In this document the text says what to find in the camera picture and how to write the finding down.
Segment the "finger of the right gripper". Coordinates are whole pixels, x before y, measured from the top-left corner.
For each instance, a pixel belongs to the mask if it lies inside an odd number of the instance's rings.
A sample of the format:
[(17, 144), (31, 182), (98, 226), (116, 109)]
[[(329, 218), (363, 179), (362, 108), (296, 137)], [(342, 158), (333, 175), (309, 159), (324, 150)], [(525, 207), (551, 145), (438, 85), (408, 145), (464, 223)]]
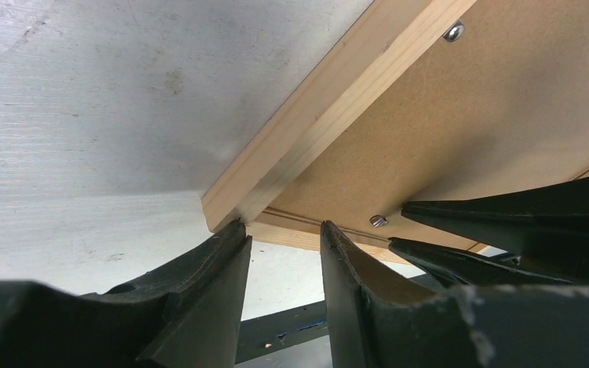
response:
[(589, 177), (479, 199), (407, 202), (401, 215), (589, 281)]
[(391, 238), (389, 250), (422, 269), (443, 287), (453, 285), (555, 284), (572, 281), (526, 271), (469, 251), (405, 238)]

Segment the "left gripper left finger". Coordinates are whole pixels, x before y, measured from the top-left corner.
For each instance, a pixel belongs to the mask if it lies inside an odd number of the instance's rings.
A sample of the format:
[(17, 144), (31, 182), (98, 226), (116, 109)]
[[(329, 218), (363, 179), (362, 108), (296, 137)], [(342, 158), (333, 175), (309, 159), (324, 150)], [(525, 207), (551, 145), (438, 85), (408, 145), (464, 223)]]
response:
[(251, 248), (235, 220), (104, 294), (0, 281), (0, 367), (232, 367)]

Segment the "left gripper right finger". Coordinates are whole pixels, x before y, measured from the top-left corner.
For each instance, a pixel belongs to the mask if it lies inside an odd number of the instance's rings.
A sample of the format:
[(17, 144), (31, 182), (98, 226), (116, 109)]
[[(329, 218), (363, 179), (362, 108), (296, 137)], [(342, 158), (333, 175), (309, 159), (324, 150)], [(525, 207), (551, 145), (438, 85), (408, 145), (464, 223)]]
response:
[(589, 286), (435, 292), (321, 226), (335, 367), (589, 367)]

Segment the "brown cardboard backing board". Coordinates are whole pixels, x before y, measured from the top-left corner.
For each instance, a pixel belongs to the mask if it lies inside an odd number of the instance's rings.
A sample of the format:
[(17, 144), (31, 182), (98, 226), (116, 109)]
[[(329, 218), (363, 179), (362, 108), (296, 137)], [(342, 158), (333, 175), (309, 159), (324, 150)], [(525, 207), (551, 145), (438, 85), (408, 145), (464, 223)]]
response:
[(469, 248), (408, 200), (517, 192), (589, 175), (589, 1), (478, 1), (269, 210), (378, 238)]

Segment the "wooden picture frame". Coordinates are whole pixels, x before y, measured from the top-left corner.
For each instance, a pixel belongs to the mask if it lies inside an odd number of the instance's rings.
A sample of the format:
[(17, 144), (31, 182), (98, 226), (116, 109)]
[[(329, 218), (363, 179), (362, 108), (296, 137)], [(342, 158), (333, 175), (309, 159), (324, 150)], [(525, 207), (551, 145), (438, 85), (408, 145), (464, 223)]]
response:
[[(323, 221), (274, 213), (270, 204), (438, 40), (458, 41), (476, 2), (373, 2), (204, 195), (209, 230), (241, 219), (258, 241), (318, 249)], [(388, 238), (342, 229), (393, 260)]]

